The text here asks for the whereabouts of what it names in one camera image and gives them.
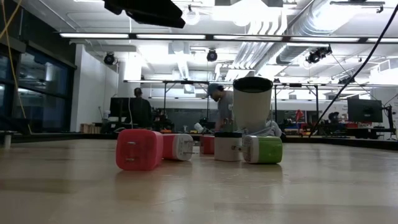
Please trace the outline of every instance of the fluorescent light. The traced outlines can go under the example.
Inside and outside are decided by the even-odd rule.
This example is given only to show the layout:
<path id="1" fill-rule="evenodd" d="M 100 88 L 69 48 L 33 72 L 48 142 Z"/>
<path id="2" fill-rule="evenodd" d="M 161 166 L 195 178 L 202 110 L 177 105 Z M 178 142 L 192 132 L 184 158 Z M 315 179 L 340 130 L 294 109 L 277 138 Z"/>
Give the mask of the fluorescent light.
<path id="1" fill-rule="evenodd" d="M 179 100 L 205 100 L 207 98 L 199 98 L 199 97 L 176 97 Z"/>
<path id="2" fill-rule="evenodd" d="M 376 43 L 377 40 L 378 40 L 378 38 L 369 38 L 366 42 Z M 394 42 L 398 42 L 398 38 L 385 37 L 385 38 L 381 39 L 381 43 L 394 43 Z"/>
<path id="3" fill-rule="evenodd" d="M 160 80 L 125 80 L 125 81 L 129 83 L 163 83 L 163 81 Z"/>
<path id="4" fill-rule="evenodd" d="M 209 82 L 209 83 L 217 83 L 220 85 L 232 85 L 233 84 L 233 82 Z"/>
<path id="5" fill-rule="evenodd" d="M 292 37 L 291 41 L 297 42 L 357 42 L 357 37 Z"/>
<path id="6" fill-rule="evenodd" d="M 104 2 L 103 0 L 74 0 L 75 2 Z"/>
<path id="7" fill-rule="evenodd" d="M 83 38 L 83 39 L 95 39 L 95 38 L 120 38 L 128 39 L 129 34 L 85 34 L 85 33 L 61 33 L 61 37 L 65 38 Z"/>
<path id="8" fill-rule="evenodd" d="M 150 96 L 149 99 L 164 100 L 162 96 Z M 166 97 L 166 99 L 175 99 L 175 97 Z"/>
<path id="9" fill-rule="evenodd" d="M 137 39 L 206 39 L 206 35 L 197 34 L 137 34 Z"/>
<path id="10" fill-rule="evenodd" d="M 162 97 L 162 96 L 150 96 L 149 99 L 164 100 L 164 97 Z M 166 97 L 166 99 L 175 99 L 175 100 L 207 100 L 207 98 L 199 98 L 199 97 Z"/>
<path id="11" fill-rule="evenodd" d="M 256 41 L 281 41 L 282 37 L 256 36 L 256 35 L 215 35 L 215 40 L 256 40 Z"/>
<path id="12" fill-rule="evenodd" d="M 329 47 L 328 44 L 312 44 L 312 43 L 287 43 L 289 47 Z"/>

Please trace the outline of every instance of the monitor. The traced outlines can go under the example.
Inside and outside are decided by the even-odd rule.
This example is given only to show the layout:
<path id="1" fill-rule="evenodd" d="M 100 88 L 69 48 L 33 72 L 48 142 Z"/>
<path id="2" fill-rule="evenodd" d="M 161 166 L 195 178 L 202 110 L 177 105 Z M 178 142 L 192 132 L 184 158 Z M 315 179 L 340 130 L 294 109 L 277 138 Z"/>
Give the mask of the monitor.
<path id="1" fill-rule="evenodd" d="M 383 122 L 383 106 L 380 100 L 347 99 L 348 121 Z"/>
<path id="2" fill-rule="evenodd" d="M 111 115 L 112 117 L 128 117 L 129 115 L 129 98 L 111 98 Z"/>

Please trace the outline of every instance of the wire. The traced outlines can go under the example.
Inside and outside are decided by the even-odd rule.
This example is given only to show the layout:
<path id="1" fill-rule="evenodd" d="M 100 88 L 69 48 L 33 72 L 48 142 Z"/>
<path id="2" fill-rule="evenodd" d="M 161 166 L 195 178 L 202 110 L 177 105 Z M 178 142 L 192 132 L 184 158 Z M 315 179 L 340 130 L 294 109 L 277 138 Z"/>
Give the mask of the wire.
<path id="1" fill-rule="evenodd" d="M 1 2 L 2 2 L 2 8 L 3 8 L 3 14 L 4 14 L 3 17 L 5 17 L 5 16 L 6 16 L 6 13 L 5 13 L 6 9 L 5 9 L 5 6 L 4 6 L 4 0 L 1 0 Z M 22 0 L 19 0 L 19 2 L 18 2 L 18 4 L 17 4 L 17 7 L 15 8 L 14 12 L 11 14 L 11 17 L 10 17 L 10 19 L 8 20 L 8 22 L 6 22 L 7 19 L 4 20 L 4 23 L 5 23 L 6 26 L 4 26 L 4 29 L 1 31 L 0 39 L 3 37 L 3 35 L 4 35 L 6 32 L 8 33 L 8 27 L 10 26 L 12 20 L 14 19 L 15 15 L 17 14 L 18 9 L 19 9 L 19 7 L 21 6 L 21 3 L 22 3 Z"/>
<path id="2" fill-rule="evenodd" d="M 129 97 L 129 113 L 130 113 L 131 129 L 133 129 L 132 128 L 132 115 L 131 115 L 130 99 L 131 99 L 131 97 Z"/>
<path id="3" fill-rule="evenodd" d="M 390 101 L 393 100 L 396 96 L 398 96 L 398 93 L 397 93 L 395 96 L 393 96 L 389 101 L 387 101 L 387 103 L 386 103 L 385 105 L 387 105 L 388 103 L 390 103 Z"/>
<path id="4" fill-rule="evenodd" d="M 18 7 L 19 7 L 19 5 L 21 5 L 21 2 L 22 2 L 22 0 L 19 1 L 16 10 L 18 10 Z M 14 69 L 14 62 L 12 61 L 11 45 L 10 45 L 10 40 L 9 40 L 9 35 L 8 35 L 8 25 L 10 24 L 12 18 L 15 16 L 15 14 L 13 13 L 12 16 L 10 17 L 10 20 L 7 22 L 6 7 L 4 5 L 4 0 L 1 0 L 1 4 L 2 4 L 2 15 L 3 15 L 4 23 L 7 24 L 4 29 L 6 30 L 5 33 L 6 33 L 6 39 L 7 39 L 7 45 L 8 45 L 8 54 L 9 54 L 10 63 L 11 63 L 11 71 L 12 71 L 12 76 L 14 77 L 15 89 L 18 92 L 18 81 L 17 81 L 15 69 Z M 17 93 L 17 95 L 18 95 L 19 104 L 21 105 L 22 114 L 24 115 L 24 119 L 26 119 L 25 109 L 24 109 L 24 105 L 22 104 L 21 96 L 18 93 Z M 32 134 L 32 130 L 30 128 L 29 123 L 27 124 L 27 127 L 29 129 L 29 134 Z"/>
<path id="5" fill-rule="evenodd" d="M 315 129 L 317 128 L 319 122 L 322 120 L 322 118 L 324 117 L 324 115 L 326 114 L 326 112 L 329 110 L 329 108 L 332 106 L 332 104 L 338 99 L 338 97 L 340 96 L 341 92 L 343 92 L 343 90 L 348 86 L 349 83 L 351 83 L 354 78 L 361 72 L 361 70 L 365 67 L 365 65 L 368 63 L 368 61 L 371 59 L 373 53 L 376 51 L 378 45 L 380 44 L 381 39 L 384 37 L 384 34 L 387 32 L 388 28 L 390 27 L 392 21 L 394 20 L 396 14 L 398 11 L 398 4 L 395 7 L 394 11 L 391 14 L 390 19 L 388 20 L 385 28 L 383 29 L 383 31 L 381 32 L 379 38 L 377 39 L 376 43 L 374 44 L 372 50 L 370 51 L 368 57 L 365 59 L 365 61 L 363 62 L 363 64 L 360 66 L 360 68 L 355 72 L 355 74 L 348 80 L 348 82 L 346 82 L 344 84 L 344 86 L 340 89 L 340 91 L 337 93 L 337 95 L 334 97 L 334 99 L 330 102 L 330 104 L 328 105 L 328 107 L 326 108 L 326 110 L 322 113 L 322 115 L 320 116 L 320 118 L 318 119 L 317 123 L 314 125 L 314 127 L 311 130 L 311 133 L 309 135 L 309 138 L 312 136 L 313 132 L 315 131 Z"/>
<path id="6" fill-rule="evenodd" d="M 349 75 L 349 73 L 347 72 L 347 70 L 340 64 L 340 62 L 337 60 L 337 58 L 332 54 L 331 55 L 337 62 L 337 64 L 344 70 L 345 74 L 347 74 L 348 76 L 351 77 L 351 75 Z M 367 89 L 363 88 L 363 86 L 361 84 L 359 84 L 357 81 L 355 81 L 356 84 L 358 84 L 367 94 L 369 94 L 371 97 L 375 98 L 376 100 L 378 100 L 376 97 L 374 97 L 370 91 L 368 91 Z"/>

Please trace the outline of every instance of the light fixture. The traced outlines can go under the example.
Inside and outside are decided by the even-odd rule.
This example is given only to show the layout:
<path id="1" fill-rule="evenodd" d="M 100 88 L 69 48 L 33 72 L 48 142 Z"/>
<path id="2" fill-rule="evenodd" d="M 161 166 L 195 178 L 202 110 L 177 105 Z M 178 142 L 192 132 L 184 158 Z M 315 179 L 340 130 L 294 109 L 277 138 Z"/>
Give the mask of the light fixture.
<path id="1" fill-rule="evenodd" d="M 214 35 L 215 40 L 254 40 L 254 41 L 281 41 L 282 37 L 258 35 Z"/>
<path id="2" fill-rule="evenodd" d="M 329 44 L 287 43 L 288 47 L 329 47 Z"/>
<path id="3" fill-rule="evenodd" d="M 84 38 L 84 39 L 101 39 L 101 38 L 109 38 L 109 39 L 128 39 L 129 34 L 84 34 L 84 33 L 61 33 L 61 37 L 64 38 Z"/>
<path id="4" fill-rule="evenodd" d="M 104 2 L 103 0 L 73 0 L 75 2 Z"/>
<path id="5" fill-rule="evenodd" d="M 204 40 L 206 35 L 197 34 L 137 34 L 137 39 L 190 39 L 190 40 Z"/>
<path id="6" fill-rule="evenodd" d="M 378 38 L 368 38 L 368 40 L 366 42 L 368 43 L 376 43 L 376 41 L 378 40 Z M 382 38 L 380 43 L 398 43 L 398 38 Z"/>
<path id="7" fill-rule="evenodd" d="M 164 100 L 162 96 L 150 96 L 149 99 Z M 166 97 L 166 99 L 174 100 L 206 100 L 207 98 L 200 97 Z"/>
<path id="8" fill-rule="evenodd" d="M 320 47 L 317 50 L 311 51 L 310 55 L 305 59 L 308 63 L 318 63 L 321 59 L 325 58 L 326 55 L 333 53 L 331 47 Z"/>
<path id="9" fill-rule="evenodd" d="M 128 83 L 163 83 L 160 80 L 125 80 Z"/>
<path id="10" fill-rule="evenodd" d="M 162 96 L 150 96 L 148 98 L 154 99 L 154 100 L 164 100 L 164 97 L 162 97 Z M 175 99 L 175 97 L 166 97 L 166 99 Z"/>
<path id="11" fill-rule="evenodd" d="M 291 41 L 297 42 L 357 42 L 357 37 L 291 37 Z"/>
<path id="12" fill-rule="evenodd" d="M 200 98 L 200 97 L 176 97 L 175 99 L 178 100 L 205 100 L 207 98 Z"/>
<path id="13" fill-rule="evenodd" d="M 189 4 L 182 14 L 182 19 L 184 19 L 185 23 L 188 25 L 196 25 L 200 20 L 199 11 L 192 10 L 191 5 Z"/>

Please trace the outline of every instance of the person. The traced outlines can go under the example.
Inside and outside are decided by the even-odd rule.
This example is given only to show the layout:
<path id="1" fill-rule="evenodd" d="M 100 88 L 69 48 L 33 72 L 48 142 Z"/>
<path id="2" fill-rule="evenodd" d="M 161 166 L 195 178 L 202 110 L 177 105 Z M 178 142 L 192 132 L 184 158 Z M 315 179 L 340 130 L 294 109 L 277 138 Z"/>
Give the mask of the person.
<path id="1" fill-rule="evenodd" d="M 142 98 L 141 88 L 134 89 L 134 96 L 130 100 L 130 110 L 133 125 L 138 128 L 152 129 L 152 107 L 149 101 Z M 131 118 L 127 117 L 125 123 L 130 123 Z"/>
<path id="2" fill-rule="evenodd" d="M 223 130 L 224 121 L 228 119 L 230 123 L 234 119 L 233 116 L 233 92 L 224 89 L 224 86 L 212 83 L 208 86 L 207 95 L 210 96 L 218 104 L 217 120 L 215 131 Z"/>

